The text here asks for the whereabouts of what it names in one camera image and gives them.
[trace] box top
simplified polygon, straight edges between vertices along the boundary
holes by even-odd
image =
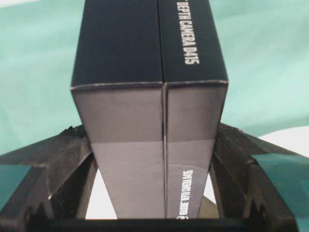
[[[208,0],[158,0],[164,79],[167,83],[227,83]]]
[[[227,84],[208,0],[86,0],[71,89]]]
[[[157,0],[86,0],[71,88],[162,82]]]

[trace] green cloth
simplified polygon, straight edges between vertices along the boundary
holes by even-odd
[[[83,5],[0,8],[0,154],[81,124],[69,86]],[[309,1],[211,6],[230,79],[222,121],[256,136],[309,125]]]

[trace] teal tape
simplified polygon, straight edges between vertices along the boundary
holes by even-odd
[[[0,211],[27,175],[30,166],[0,165]]]
[[[309,159],[301,155],[253,155],[292,211],[298,230],[309,231]]]

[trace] product box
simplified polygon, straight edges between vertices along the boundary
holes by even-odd
[[[197,218],[228,85],[206,0],[86,0],[71,91],[118,218]]]
[[[197,218],[228,85],[207,0],[158,0],[167,218]]]
[[[71,92],[117,218],[165,217],[157,8],[85,1]]]

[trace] box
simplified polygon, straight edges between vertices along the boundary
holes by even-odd
[[[167,218],[197,218],[228,79],[210,4],[158,0]]]
[[[87,0],[72,93],[118,218],[197,218],[228,79],[205,0]]]
[[[71,92],[117,218],[165,217],[157,8],[156,0],[84,7]]]

